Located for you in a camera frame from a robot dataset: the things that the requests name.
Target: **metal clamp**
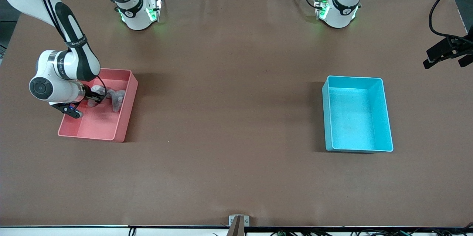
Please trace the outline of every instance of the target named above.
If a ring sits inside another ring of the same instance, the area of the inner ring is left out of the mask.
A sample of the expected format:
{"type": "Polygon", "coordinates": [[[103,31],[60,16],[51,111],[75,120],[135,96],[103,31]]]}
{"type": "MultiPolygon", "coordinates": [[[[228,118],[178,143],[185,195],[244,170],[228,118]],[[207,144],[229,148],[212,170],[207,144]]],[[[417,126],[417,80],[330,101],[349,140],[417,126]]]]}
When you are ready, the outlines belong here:
{"type": "Polygon", "coordinates": [[[248,215],[231,215],[228,217],[228,229],[227,236],[244,236],[245,227],[250,226],[250,216],[248,215]]]}

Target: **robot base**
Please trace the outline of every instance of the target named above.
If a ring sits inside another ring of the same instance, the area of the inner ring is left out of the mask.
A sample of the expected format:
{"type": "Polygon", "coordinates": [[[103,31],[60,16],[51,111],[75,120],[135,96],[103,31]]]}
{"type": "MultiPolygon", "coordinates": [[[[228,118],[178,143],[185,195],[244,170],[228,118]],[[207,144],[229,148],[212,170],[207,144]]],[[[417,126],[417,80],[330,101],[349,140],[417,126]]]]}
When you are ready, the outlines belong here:
{"type": "Polygon", "coordinates": [[[314,0],[314,4],[317,7],[322,7],[321,10],[316,9],[317,19],[323,20],[328,26],[333,28],[346,27],[355,18],[356,11],[358,10],[358,7],[356,7],[349,15],[342,15],[334,7],[332,0],[314,0]]]}
{"type": "Polygon", "coordinates": [[[137,11],[134,17],[133,13],[125,11],[122,13],[120,9],[118,12],[122,17],[122,21],[135,31],[140,31],[148,28],[153,22],[159,22],[159,14],[161,13],[162,0],[143,0],[144,4],[140,10],[137,11]]]}

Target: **blue bin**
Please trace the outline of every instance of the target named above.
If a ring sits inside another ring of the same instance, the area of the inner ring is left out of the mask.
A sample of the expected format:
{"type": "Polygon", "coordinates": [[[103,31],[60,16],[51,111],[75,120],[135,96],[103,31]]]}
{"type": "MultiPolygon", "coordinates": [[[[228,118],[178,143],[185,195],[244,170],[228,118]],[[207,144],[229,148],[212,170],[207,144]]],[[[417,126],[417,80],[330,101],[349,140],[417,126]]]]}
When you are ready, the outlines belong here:
{"type": "Polygon", "coordinates": [[[392,152],[382,79],[328,76],[322,96],[328,151],[392,152]]]}

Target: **pink bin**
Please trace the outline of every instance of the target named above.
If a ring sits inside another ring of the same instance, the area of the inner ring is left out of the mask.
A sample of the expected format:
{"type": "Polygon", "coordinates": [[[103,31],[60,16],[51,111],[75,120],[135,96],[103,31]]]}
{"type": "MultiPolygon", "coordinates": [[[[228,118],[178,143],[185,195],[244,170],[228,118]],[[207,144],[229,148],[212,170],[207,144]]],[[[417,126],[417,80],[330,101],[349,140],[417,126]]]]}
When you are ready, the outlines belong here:
{"type": "MultiPolygon", "coordinates": [[[[114,112],[110,98],[93,108],[87,105],[87,101],[83,101],[77,109],[82,111],[84,116],[75,119],[64,115],[58,131],[59,136],[123,143],[138,81],[129,70],[101,69],[99,76],[107,88],[115,91],[126,90],[122,109],[114,112]]],[[[102,85],[97,78],[83,83],[90,87],[102,85]]]]}

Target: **brown table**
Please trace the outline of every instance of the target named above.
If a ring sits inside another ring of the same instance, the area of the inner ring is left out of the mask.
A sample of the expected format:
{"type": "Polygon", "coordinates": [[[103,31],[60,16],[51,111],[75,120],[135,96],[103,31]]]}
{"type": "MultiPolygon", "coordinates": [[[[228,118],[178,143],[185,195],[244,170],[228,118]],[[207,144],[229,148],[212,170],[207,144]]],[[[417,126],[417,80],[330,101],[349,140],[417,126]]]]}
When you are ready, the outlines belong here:
{"type": "MultiPolygon", "coordinates": [[[[0,224],[467,224],[473,66],[423,68],[434,1],[362,0],[332,29],[303,0],[166,0],[136,32],[109,0],[64,0],[102,67],[140,82],[123,144],[56,135],[62,115],[28,82],[64,44],[22,16],[0,66],[0,224]],[[393,153],[325,151],[328,75],[383,78],[393,153]]],[[[465,34],[454,0],[434,24],[465,34]]]]}

